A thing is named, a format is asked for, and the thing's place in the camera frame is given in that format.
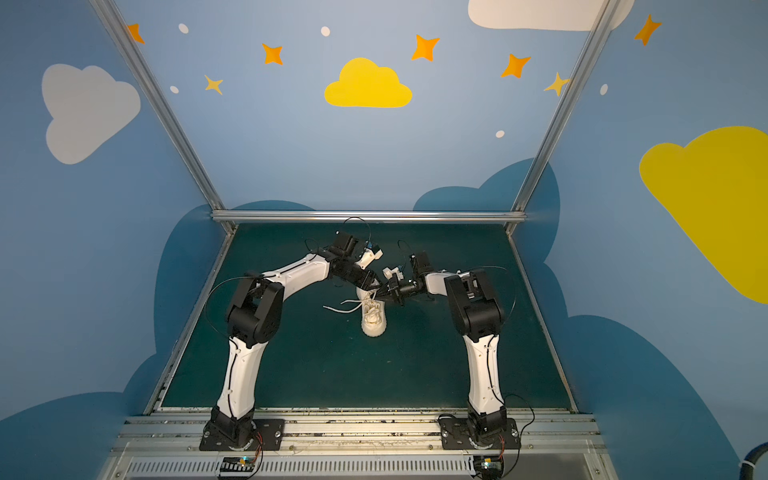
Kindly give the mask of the white knit sneaker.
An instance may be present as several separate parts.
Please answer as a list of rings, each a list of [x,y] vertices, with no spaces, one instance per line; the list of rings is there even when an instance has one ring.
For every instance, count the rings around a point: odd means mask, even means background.
[[[381,336],[387,326],[385,302],[378,300],[374,291],[357,289],[356,293],[361,302],[363,333],[372,338]]]

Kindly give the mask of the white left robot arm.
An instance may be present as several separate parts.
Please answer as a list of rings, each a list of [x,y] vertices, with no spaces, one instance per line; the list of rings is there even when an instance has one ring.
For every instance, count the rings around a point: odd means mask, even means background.
[[[284,301],[293,294],[337,277],[356,287],[357,297],[351,301],[355,306],[350,311],[362,314],[363,333],[369,337],[384,333],[384,302],[376,293],[381,282],[368,269],[382,251],[366,242],[357,255],[357,243],[357,238],[339,231],[326,248],[279,269],[239,278],[226,314],[227,370],[220,397],[203,430],[202,451],[263,450],[253,419],[255,384],[264,350],[279,329]]]

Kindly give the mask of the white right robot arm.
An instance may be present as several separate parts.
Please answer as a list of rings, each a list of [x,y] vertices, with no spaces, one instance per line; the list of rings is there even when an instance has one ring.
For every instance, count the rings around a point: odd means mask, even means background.
[[[397,267],[383,270],[384,282],[376,298],[400,305],[415,295],[446,298],[451,320],[467,351],[468,436],[478,446],[490,445],[508,427],[498,368],[498,344],[505,316],[497,291],[484,268],[437,271],[424,252],[412,255],[410,260],[413,274],[409,279]]]

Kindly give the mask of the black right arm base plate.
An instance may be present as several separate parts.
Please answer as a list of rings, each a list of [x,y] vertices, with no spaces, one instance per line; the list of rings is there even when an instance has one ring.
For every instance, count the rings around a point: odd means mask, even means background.
[[[508,450],[521,447],[520,433],[514,419],[502,429],[481,432],[466,417],[440,415],[436,420],[444,450]]]

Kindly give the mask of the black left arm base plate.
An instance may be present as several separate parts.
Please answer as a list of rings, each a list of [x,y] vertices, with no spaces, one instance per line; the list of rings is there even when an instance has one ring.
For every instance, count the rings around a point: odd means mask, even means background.
[[[209,420],[203,429],[200,451],[278,451],[284,434],[284,419],[245,419],[229,425]]]

